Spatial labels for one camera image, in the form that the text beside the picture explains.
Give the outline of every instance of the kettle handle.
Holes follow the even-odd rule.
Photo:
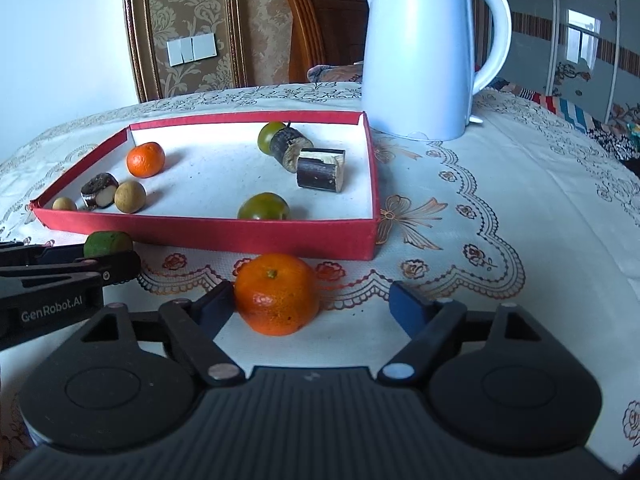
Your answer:
[[[486,63],[476,73],[473,94],[477,94],[498,75],[511,46],[511,9],[507,0],[486,1],[494,18],[494,41]]]

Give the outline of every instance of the black gripper base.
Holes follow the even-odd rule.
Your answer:
[[[256,368],[212,388],[183,426],[119,454],[40,446],[8,480],[609,480],[584,448],[501,456],[456,440],[416,390],[375,383],[366,368]]]

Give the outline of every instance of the white electric kettle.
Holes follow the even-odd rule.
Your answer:
[[[362,105],[370,125],[409,139],[461,136],[474,94],[502,68],[511,45],[507,0],[485,0],[493,43],[474,71],[471,0],[367,0]]]

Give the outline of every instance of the colorful striped blanket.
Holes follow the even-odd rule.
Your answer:
[[[489,86],[500,92],[510,92],[517,97],[538,103],[551,113],[563,118],[576,130],[591,137],[617,160],[625,162],[640,159],[638,145],[629,132],[593,118],[582,108],[564,98],[540,94],[501,78],[494,79]]]

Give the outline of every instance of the blue gripper pad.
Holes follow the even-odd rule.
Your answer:
[[[433,301],[425,301],[402,282],[389,288],[389,311],[410,338],[414,338],[438,313]]]

